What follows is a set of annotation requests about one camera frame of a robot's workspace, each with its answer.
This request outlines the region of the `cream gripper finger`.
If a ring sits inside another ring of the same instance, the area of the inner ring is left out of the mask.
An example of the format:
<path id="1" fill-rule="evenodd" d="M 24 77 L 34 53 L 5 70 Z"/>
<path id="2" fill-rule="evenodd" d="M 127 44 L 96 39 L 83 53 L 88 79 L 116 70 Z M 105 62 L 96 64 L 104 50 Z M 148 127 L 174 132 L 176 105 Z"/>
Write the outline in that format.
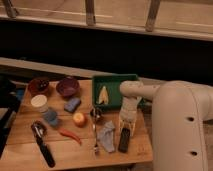
<path id="1" fill-rule="evenodd" d="M 131 132 L 131 137 L 134 136 L 134 133 L 135 133 L 135 128 L 136 128 L 136 121 L 137 120 L 134 120 L 130 123 L 130 132 Z"/>
<path id="2" fill-rule="evenodd" d="M 121 134 L 123 128 L 124 128 L 124 120 L 119 117 L 119 133 L 120 134 Z"/>

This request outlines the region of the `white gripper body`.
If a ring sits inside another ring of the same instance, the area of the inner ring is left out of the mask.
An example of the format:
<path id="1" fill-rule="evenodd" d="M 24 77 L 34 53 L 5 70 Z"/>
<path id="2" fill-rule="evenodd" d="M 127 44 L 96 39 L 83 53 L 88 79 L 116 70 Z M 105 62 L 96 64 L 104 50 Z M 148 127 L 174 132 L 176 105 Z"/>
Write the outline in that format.
<path id="1" fill-rule="evenodd" d="M 124 97 L 120 110 L 120 118 L 126 122 L 135 122 L 137 118 L 137 108 L 141 97 Z"/>

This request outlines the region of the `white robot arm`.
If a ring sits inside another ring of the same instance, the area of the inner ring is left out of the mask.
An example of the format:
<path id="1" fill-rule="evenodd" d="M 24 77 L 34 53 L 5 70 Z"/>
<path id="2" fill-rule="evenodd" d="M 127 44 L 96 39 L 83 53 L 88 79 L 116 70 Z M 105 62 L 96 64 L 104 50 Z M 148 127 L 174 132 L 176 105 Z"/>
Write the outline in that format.
<path id="1" fill-rule="evenodd" d="M 153 171 L 208 171 L 203 123 L 213 119 L 213 86 L 186 81 L 120 84 L 120 118 L 136 120 L 141 99 L 152 102 Z"/>

